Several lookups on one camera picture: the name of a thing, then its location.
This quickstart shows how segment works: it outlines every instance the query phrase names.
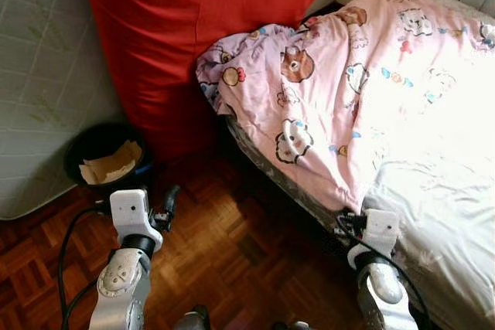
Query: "red cushion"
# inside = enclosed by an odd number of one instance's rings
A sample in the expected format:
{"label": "red cushion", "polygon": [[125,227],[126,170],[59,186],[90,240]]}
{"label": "red cushion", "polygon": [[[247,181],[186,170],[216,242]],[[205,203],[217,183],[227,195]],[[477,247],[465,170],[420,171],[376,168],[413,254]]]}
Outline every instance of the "red cushion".
{"label": "red cushion", "polygon": [[213,144],[193,80],[216,40],[268,23],[297,26],[312,0],[90,0],[114,85],[158,161]]}

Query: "black cable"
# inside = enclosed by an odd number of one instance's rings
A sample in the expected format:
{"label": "black cable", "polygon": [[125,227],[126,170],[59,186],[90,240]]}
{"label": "black cable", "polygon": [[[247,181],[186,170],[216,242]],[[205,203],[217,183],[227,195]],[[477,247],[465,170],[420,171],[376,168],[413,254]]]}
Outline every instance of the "black cable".
{"label": "black cable", "polygon": [[94,285],[96,285],[96,283],[98,282],[98,280],[94,280],[94,281],[91,281],[83,290],[81,290],[77,295],[76,297],[70,302],[69,304],[69,307],[67,307],[67,311],[66,311],[66,314],[63,316],[63,321],[62,321],[62,327],[61,327],[61,330],[69,330],[69,317],[70,317],[70,314],[72,313],[72,310],[74,310],[74,308],[76,307],[77,305],[77,302],[80,301],[82,299],[82,297],[89,292],[89,290],[91,290],[93,288]]}
{"label": "black cable", "polygon": [[60,247],[59,260],[58,260],[58,270],[57,270],[57,283],[59,286],[59,298],[60,298],[60,309],[62,311],[62,318],[66,317],[67,314],[67,303],[65,298],[65,285],[63,283],[63,259],[65,258],[65,254],[67,251],[67,244],[69,243],[70,235],[74,227],[76,226],[76,222],[82,215],[91,212],[100,212],[102,210],[101,207],[92,207],[81,210],[70,222],[69,228],[67,228],[67,232],[65,233],[65,237],[63,238],[62,246]]}
{"label": "black cable", "polygon": [[425,302],[423,301],[423,298],[421,296],[421,294],[419,293],[419,290],[417,289],[417,287],[414,285],[414,283],[412,282],[412,279],[404,272],[404,270],[402,268],[400,268],[398,266],[398,264],[396,264],[392,259],[390,259],[389,257],[387,257],[386,255],[383,255],[382,253],[380,253],[378,250],[376,250],[374,247],[372,247],[371,245],[369,245],[368,243],[365,243],[364,241],[358,239],[357,237],[355,237],[345,226],[345,224],[342,222],[341,218],[343,218],[344,216],[337,216],[336,217],[336,221],[337,221],[337,224],[339,225],[339,228],[346,234],[347,237],[349,237],[352,241],[354,241],[355,243],[360,243],[361,245],[363,245],[364,247],[367,247],[368,249],[370,249],[371,251],[373,251],[374,253],[376,253],[378,256],[380,256],[381,258],[385,259],[390,265],[392,265],[393,267],[395,267],[396,270],[398,270],[399,274],[401,274],[401,276],[408,282],[409,286],[411,287],[411,289],[414,291],[415,293],[415,296],[416,298],[418,299],[419,301],[419,305],[421,305],[421,308],[423,310],[423,315],[425,316],[426,318],[426,328],[428,330],[432,330],[432,320],[430,319],[430,314],[428,312],[428,308],[426,307],[426,304]]}

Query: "black basket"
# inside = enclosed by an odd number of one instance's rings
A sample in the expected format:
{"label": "black basket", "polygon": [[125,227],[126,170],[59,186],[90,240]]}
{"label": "black basket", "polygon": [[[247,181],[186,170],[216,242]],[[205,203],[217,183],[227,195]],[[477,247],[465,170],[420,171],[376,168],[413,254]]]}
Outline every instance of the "black basket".
{"label": "black basket", "polygon": [[[92,160],[114,154],[125,141],[136,141],[142,149],[141,158],[135,167],[119,179],[100,185],[88,185],[80,173],[83,160]],[[99,124],[80,133],[69,144],[63,166],[69,178],[78,185],[85,185],[101,191],[139,188],[148,183],[152,158],[143,137],[128,124]]]}

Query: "parquet floor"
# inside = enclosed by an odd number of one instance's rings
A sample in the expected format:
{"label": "parquet floor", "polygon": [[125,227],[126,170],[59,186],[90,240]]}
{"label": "parquet floor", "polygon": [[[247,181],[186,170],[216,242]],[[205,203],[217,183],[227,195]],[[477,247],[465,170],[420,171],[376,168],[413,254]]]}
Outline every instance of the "parquet floor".
{"label": "parquet floor", "polygon": [[[156,204],[178,183],[173,231],[152,261],[147,329],[171,330],[205,304],[216,330],[269,330],[303,319],[319,330],[364,329],[355,277],[332,240],[263,175],[213,152],[169,166],[150,190]],[[0,223],[0,329],[58,329],[56,261],[66,228],[94,196],[75,188],[25,218]],[[116,247],[111,220],[87,216],[66,258],[69,299],[93,280]],[[71,329],[87,328],[96,292]]]}

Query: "pink duvet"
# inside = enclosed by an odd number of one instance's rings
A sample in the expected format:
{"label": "pink duvet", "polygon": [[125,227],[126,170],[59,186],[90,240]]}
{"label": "pink duvet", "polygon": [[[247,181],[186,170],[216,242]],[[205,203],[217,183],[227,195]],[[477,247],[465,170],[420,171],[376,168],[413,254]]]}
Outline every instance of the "pink duvet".
{"label": "pink duvet", "polygon": [[495,61],[494,46],[494,26],[432,0],[354,0],[297,30],[224,38],[196,75],[277,168],[329,209],[359,213],[389,137]]}

